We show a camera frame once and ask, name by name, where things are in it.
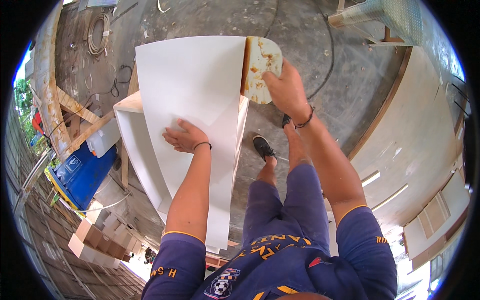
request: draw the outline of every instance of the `leg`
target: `leg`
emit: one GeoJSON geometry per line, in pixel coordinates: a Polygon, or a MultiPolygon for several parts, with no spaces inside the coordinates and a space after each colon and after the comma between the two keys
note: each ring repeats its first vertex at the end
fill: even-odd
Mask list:
{"type": "Polygon", "coordinates": [[[299,134],[295,131],[293,122],[289,121],[285,124],[283,132],[288,139],[288,162],[290,163],[288,173],[300,164],[311,164],[312,161],[308,157],[307,149],[303,145],[299,134]]]}
{"type": "Polygon", "coordinates": [[[266,164],[248,189],[247,208],[243,221],[242,246],[259,237],[261,230],[280,215],[282,203],[275,187],[276,158],[267,140],[262,136],[253,138],[253,145],[266,164]]]}
{"type": "Polygon", "coordinates": [[[260,173],[258,173],[257,180],[261,180],[270,185],[276,186],[276,176],[274,171],[276,166],[276,158],[273,156],[266,156],[265,160],[267,163],[260,173]]]}
{"type": "Polygon", "coordinates": [[[303,234],[330,255],[328,217],[317,173],[293,122],[286,123],[283,131],[288,138],[290,170],[282,213],[295,218],[303,234]]]}

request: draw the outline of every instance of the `tree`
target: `tree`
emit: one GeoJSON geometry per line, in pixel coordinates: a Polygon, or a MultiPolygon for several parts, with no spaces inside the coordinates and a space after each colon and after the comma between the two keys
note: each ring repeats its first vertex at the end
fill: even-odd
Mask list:
{"type": "Polygon", "coordinates": [[[28,86],[30,80],[17,80],[15,87],[15,103],[17,104],[20,116],[30,113],[30,107],[33,105],[33,95],[28,86]]]}

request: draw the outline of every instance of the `wrist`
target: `wrist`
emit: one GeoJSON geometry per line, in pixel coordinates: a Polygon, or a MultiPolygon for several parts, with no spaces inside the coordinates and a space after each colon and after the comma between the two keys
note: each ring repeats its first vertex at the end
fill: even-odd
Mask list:
{"type": "Polygon", "coordinates": [[[290,117],[292,118],[293,124],[298,125],[307,122],[310,119],[311,113],[311,106],[308,103],[305,103],[304,105],[302,105],[301,109],[299,109],[293,115],[290,115],[290,117]]]}
{"type": "Polygon", "coordinates": [[[201,149],[212,150],[212,145],[208,141],[200,142],[196,146],[193,147],[193,153],[195,154],[196,151],[201,150],[201,149]]]}

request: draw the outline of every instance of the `black wristband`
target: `black wristband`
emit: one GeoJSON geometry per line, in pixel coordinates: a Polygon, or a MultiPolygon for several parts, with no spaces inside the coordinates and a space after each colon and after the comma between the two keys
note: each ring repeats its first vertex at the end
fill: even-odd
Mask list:
{"type": "Polygon", "coordinates": [[[210,144],[209,142],[201,142],[201,143],[198,143],[197,146],[195,146],[195,148],[193,148],[193,152],[195,152],[195,149],[201,144],[208,144],[210,146],[210,150],[212,150],[212,144],[210,144]]]}
{"type": "Polygon", "coordinates": [[[312,120],[312,118],[313,118],[313,110],[314,110],[315,108],[310,105],[310,109],[311,109],[312,111],[310,112],[310,116],[308,117],[308,120],[307,120],[305,123],[295,125],[295,129],[305,127],[305,126],[312,120]]]}

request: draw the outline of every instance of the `coiled hose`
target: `coiled hose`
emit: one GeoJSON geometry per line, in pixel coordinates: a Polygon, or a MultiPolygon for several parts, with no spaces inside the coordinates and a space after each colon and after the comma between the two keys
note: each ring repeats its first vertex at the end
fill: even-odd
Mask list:
{"type": "Polygon", "coordinates": [[[92,55],[98,55],[103,52],[103,50],[107,47],[108,43],[108,36],[110,35],[110,19],[105,12],[101,12],[98,16],[95,17],[90,23],[88,27],[88,49],[92,55]],[[98,21],[103,21],[103,34],[102,40],[100,41],[100,45],[98,47],[93,43],[92,35],[93,35],[93,28],[98,21]]]}

